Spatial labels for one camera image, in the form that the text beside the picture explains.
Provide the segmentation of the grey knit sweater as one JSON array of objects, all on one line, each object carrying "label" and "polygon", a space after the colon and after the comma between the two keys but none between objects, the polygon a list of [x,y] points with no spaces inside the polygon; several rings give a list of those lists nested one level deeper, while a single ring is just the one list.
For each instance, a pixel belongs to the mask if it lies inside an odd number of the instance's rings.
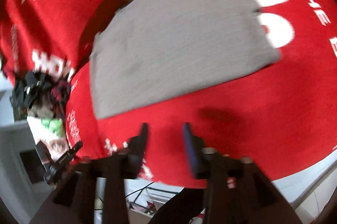
[{"label": "grey knit sweater", "polygon": [[245,77],[280,55],[255,0],[134,0],[95,38],[94,113],[104,119]]}]

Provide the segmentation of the dark patterned clothes pile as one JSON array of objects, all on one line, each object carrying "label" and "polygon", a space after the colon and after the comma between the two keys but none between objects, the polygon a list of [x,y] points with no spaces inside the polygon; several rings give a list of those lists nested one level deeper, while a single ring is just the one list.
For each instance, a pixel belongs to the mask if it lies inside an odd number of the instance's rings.
[{"label": "dark patterned clothes pile", "polygon": [[15,77],[10,102],[20,114],[64,120],[70,93],[71,84],[66,79],[55,80],[46,73],[29,71],[22,78]]}]

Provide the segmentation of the white cabinet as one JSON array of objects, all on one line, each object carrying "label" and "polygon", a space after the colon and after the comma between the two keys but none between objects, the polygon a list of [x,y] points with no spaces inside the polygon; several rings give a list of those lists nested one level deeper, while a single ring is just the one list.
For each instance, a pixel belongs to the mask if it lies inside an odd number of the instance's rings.
[{"label": "white cabinet", "polygon": [[1,127],[1,199],[18,223],[29,223],[53,187],[33,184],[20,154],[34,150],[26,121]]}]

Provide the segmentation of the green white package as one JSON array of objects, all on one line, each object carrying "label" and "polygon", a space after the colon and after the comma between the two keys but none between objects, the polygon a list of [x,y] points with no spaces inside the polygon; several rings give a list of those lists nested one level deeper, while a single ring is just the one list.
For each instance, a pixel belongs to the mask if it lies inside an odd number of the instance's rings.
[{"label": "green white package", "polygon": [[27,117],[35,143],[43,142],[56,161],[69,150],[62,119]]}]

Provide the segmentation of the red sofa seat cover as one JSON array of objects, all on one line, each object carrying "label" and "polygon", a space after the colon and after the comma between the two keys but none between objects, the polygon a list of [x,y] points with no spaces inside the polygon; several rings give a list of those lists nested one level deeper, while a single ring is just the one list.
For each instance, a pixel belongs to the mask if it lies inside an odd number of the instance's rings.
[{"label": "red sofa seat cover", "polygon": [[248,77],[112,118],[94,117],[89,67],[72,80],[66,134],[97,159],[126,146],[149,124],[142,178],[202,188],[186,160],[182,126],[231,157],[252,157],[272,180],[300,172],[336,150],[336,3],[259,0],[262,23],[284,42],[281,60]]}]

